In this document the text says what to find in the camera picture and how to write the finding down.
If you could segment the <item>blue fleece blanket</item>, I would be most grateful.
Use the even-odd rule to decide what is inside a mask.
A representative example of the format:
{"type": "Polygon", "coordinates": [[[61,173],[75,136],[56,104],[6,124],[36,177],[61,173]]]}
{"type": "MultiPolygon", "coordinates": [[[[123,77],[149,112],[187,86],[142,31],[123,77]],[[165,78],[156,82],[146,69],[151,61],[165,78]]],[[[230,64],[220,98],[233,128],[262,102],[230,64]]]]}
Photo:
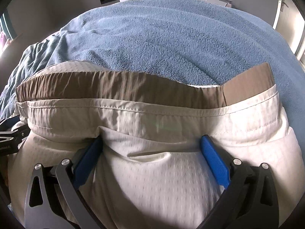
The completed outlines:
{"type": "Polygon", "coordinates": [[[1,93],[1,119],[14,112],[23,80],[69,60],[192,85],[220,85],[266,62],[304,148],[304,70],[272,26],[244,11],[198,0],[129,0],[91,9],[24,50],[1,93]]]}

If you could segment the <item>white puffer jacket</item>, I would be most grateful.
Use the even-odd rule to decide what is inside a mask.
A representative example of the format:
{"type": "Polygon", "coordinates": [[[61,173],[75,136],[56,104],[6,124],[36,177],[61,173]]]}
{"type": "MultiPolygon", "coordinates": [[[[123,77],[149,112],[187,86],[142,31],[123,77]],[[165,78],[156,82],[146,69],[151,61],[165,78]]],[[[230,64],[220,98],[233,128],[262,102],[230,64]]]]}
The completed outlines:
{"type": "Polygon", "coordinates": [[[67,61],[16,88],[30,134],[8,159],[14,214],[24,221],[36,163],[58,164],[98,136],[103,154],[81,194],[107,228],[196,228],[222,189],[200,152],[208,135],[231,156],[272,170],[283,223],[304,193],[304,163],[268,63],[221,86],[195,87],[67,61]]]}

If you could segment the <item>window with curtain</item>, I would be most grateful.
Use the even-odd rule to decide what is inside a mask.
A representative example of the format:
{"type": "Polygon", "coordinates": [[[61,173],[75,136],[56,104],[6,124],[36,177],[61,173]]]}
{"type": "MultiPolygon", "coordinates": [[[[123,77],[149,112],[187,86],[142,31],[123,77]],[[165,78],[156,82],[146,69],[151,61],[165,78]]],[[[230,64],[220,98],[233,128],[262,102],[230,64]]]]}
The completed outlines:
{"type": "Polygon", "coordinates": [[[5,9],[1,15],[1,54],[4,53],[16,37],[17,34],[12,26],[8,10],[5,9]]]}

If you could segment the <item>white door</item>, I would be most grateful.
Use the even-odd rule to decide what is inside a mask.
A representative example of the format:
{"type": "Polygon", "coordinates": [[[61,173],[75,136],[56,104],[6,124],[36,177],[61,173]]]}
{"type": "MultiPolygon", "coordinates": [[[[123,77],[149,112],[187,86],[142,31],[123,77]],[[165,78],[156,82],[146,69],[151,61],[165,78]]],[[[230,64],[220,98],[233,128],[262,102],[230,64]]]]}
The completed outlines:
{"type": "Polygon", "coordinates": [[[304,56],[304,18],[293,0],[278,0],[273,29],[286,40],[297,60],[304,56]]]}

